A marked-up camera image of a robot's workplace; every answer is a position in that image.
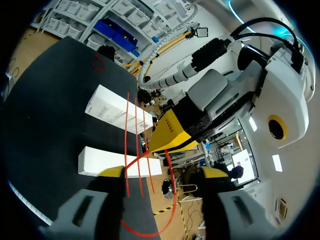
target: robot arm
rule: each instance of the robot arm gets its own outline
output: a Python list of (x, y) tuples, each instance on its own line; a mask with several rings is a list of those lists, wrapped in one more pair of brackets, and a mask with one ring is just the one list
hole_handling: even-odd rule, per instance
[[(235, 33), (231, 34), (234, 39), (242, 38)], [(257, 33), (243, 35), (257, 36)], [(221, 132), (232, 120), (251, 113), (262, 135), (278, 148), (305, 135), (309, 124), (304, 95), (308, 88), (308, 65), (302, 49), (296, 42), (291, 44), (279, 37), (262, 35), (274, 37), (283, 44), (276, 50), (273, 48), (271, 54), (246, 45), (238, 57), (240, 71), (222, 75), (208, 70), (189, 89), (187, 96), (159, 120), (149, 144), (150, 151), (184, 151)], [(186, 81), (225, 54), (231, 44), (229, 38), (215, 38), (196, 51), (192, 63), (181, 72), (143, 87), (160, 88)]]

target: shelf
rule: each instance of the shelf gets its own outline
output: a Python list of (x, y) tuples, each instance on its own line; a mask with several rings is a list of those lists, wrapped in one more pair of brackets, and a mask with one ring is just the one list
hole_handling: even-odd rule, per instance
[(35, 22), (30, 23), (30, 26), (34, 27), (36, 29), (40, 28), (40, 24), (39, 23), (35, 23)]
[(121, 18), (122, 20), (124, 20), (127, 24), (129, 24), (133, 29), (135, 29), (138, 33), (140, 33), (149, 43), (151, 43), (152, 45), (155, 45), (155, 42), (147, 35), (145, 34), (144, 31), (142, 31), (142, 29), (138, 26), (133, 25), (125, 16), (120, 15), (119, 13), (117, 13), (116, 11), (114, 11), (112, 8), (109, 10), (110, 12), (112, 12), (113, 14), (115, 14), (117, 17)]
[(174, 26), (172, 26), (170, 24), (170, 22), (165, 18), (165, 16), (163, 16), (156, 8), (155, 6), (152, 5), (152, 3), (149, 3), (147, 0), (139, 0), (141, 1), (143, 4), (145, 4), (146, 6), (148, 6), (148, 8), (150, 8), (159, 18), (162, 19), (162, 21), (170, 28), (170, 29), (174, 29)]
[(99, 4), (100, 6), (102, 7), (105, 7), (107, 3), (104, 3), (102, 1), (99, 1), (99, 0), (91, 0), (92, 2), (96, 3), (96, 4)]
[(66, 12), (66, 11), (61, 11), (61, 10), (58, 10), (58, 9), (54, 9), (53, 12), (55, 12), (55, 13), (57, 13), (57, 14), (64, 15), (64, 16), (66, 16), (66, 17), (68, 17), (68, 18), (73, 19), (73, 20), (76, 20), (77, 22), (79, 22), (79, 23), (81, 23), (81, 24), (83, 24), (83, 25), (85, 25), (85, 26), (89, 26), (89, 24), (90, 24), (90, 22), (88, 22), (88, 21), (83, 21), (83, 20), (77, 18), (76, 15), (71, 14), (71, 13), (68, 13), (68, 12)]
[(58, 36), (59, 38), (62, 38), (62, 39), (66, 36), (66, 35), (61, 34), (61, 33), (57, 32), (56, 30), (52, 30), (52, 29), (50, 29), (48, 27), (44, 27), (43, 30), (45, 30), (46, 32), (51, 33), (53, 35), (56, 35), (56, 36)]
[(135, 56), (132, 52), (129, 52), (127, 50), (125, 50), (122, 46), (118, 45), (116, 42), (114, 42), (110, 37), (107, 37), (106, 35), (104, 35), (102, 32), (98, 31), (97, 29), (95, 29), (94, 27), (92, 28), (93, 31), (95, 31), (96, 33), (100, 34), (101, 36), (103, 36), (104, 38), (108, 39), (109, 41), (111, 41), (114, 45), (116, 45), (118, 48), (122, 49), (123, 51), (125, 51), (130, 57), (132, 57), (133, 59), (137, 59), (138, 57)]

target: red marking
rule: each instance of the red marking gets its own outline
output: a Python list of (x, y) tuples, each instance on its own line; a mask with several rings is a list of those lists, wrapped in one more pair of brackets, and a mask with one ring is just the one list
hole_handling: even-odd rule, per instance
[[(142, 154), (141, 156), (137, 157), (131, 163), (134, 163), (134, 162), (138, 161), (140, 158), (142, 158), (143, 156), (145, 156), (148, 153), (149, 153), (149, 151), (146, 151), (144, 154)], [(168, 223), (164, 226), (164, 228), (161, 231), (155, 232), (155, 233), (149, 233), (149, 234), (137, 232), (137, 231), (133, 230), (131, 227), (129, 227), (125, 223), (125, 221), (121, 220), (121, 224), (125, 227), (125, 229), (127, 229), (129, 232), (131, 232), (131, 233), (133, 233), (133, 234), (135, 234), (135, 235), (137, 235), (139, 237), (152, 238), (152, 237), (160, 235), (162, 232), (164, 232), (168, 228), (168, 226), (172, 222), (172, 219), (174, 218), (174, 214), (175, 214), (176, 206), (177, 206), (176, 182), (175, 182), (174, 170), (173, 170), (172, 164), (171, 164), (171, 158), (169, 156), (169, 153), (168, 153), (167, 149), (165, 150), (165, 156), (166, 156), (166, 159), (168, 160), (168, 164), (169, 164), (169, 167), (170, 167), (170, 173), (171, 173), (171, 180), (172, 180), (172, 184), (173, 184), (173, 209), (172, 209), (172, 213), (171, 213), (171, 216), (170, 216), (170, 219), (169, 219)]]
[[(145, 104), (144, 104), (144, 102), (142, 102), (141, 104), (142, 104), (142, 110), (143, 110), (143, 128), (144, 128), (145, 150), (147, 151), (148, 150), (148, 141), (147, 141), (147, 133), (146, 133)], [(154, 183), (152, 182), (152, 176), (151, 176), (151, 171), (150, 171), (150, 164), (149, 164), (148, 155), (146, 156), (146, 161), (148, 162), (148, 169), (149, 169), (149, 176), (150, 176), (152, 191), (153, 191), (153, 193), (155, 193)]]
[(125, 169), (125, 182), (126, 182), (126, 192), (130, 198), (130, 189), (128, 181), (128, 172), (127, 172), (127, 122), (128, 122), (128, 108), (129, 108), (129, 96), (130, 93), (127, 93), (127, 102), (126, 102), (126, 113), (125, 113), (125, 128), (124, 128), (124, 169)]
[[(97, 68), (95, 65), (95, 60), (98, 59), (102, 64), (103, 64), (103, 68)], [(99, 57), (98, 55), (93, 55), (93, 60), (92, 60), (92, 67), (99, 71), (99, 72), (103, 72), (106, 68), (106, 63), (101, 59), (101, 57)]]
[[(138, 141), (138, 123), (137, 123), (137, 98), (134, 98), (134, 105), (135, 105), (135, 146), (136, 146), (136, 156), (139, 157), (139, 141)], [(140, 190), (141, 196), (144, 197), (144, 189), (142, 188), (142, 180), (140, 175), (140, 164), (138, 159), (138, 174), (139, 174), (139, 182), (140, 182)]]

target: person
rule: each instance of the person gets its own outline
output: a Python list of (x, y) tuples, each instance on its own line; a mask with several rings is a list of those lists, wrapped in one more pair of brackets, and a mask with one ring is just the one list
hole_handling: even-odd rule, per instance
[(213, 165), (214, 169), (219, 169), (226, 174), (228, 174), (229, 178), (231, 179), (239, 179), (244, 175), (244, 168), (242, 166), (236, 166), (231, 169), (231, 171), (228, 170), (226, 164), (224, 163), (215, 163)]
[[(209, 187), (215, 193), (223, 193), (235, 191), (237, 188), (231, 179), (241, 178), (244, 174), (244, 168), (242, 166), (236, 166), (231, 171), (228, 170), (224, 163), (215, 163), (213, 169), (222, 171), (223, 174), (216, 172), (217, 176), (213, 177), (210, 181), (209, 186), (203, 184), (204, 173), (201, 169), (195, 165), (186, 169), (181, 175), (183, 185), (197, 185), (197, 191), (191, 192), (195, 198), (202, 198), (204, 192)], [(184, 186), (183, 191), (188, 192), (194, 189), (193, 186)]]

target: black mat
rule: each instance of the black mat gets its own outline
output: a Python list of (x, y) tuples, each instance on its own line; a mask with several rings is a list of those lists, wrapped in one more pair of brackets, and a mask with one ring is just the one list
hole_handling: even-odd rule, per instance
[[(25, 70), (5, 104), (1, 132), (8, 179), (52, 220), (58, 207), (92, 180), (78, 174), (78, 155), (85, 146), (124, 153), (124, 131), (85, 114), (85, 108), (98, 84), (124, 98), (130, 92), (134, 103), (136, 78), (101, 55), (106, 66), (97, 71), (92, 64), (99, 69), (103, 64), (94, 55), (99, 54), (65, 37)], [(135, 156), (135, 135), (128, 132), (127, 140), (128, 154)], [(135, 205), (134, 197), (125, 200), (128, 212), (124, 218), (134, 226), (133, 215), (142, 215), (134, 210), (143, 210), (145, 225), (138, 224), (135, 229), (156, 232), (148, 188), (144, 192), (144, 202), (141, 197), (136, 200), (143, 204), (139, 209), (126, 207)]]

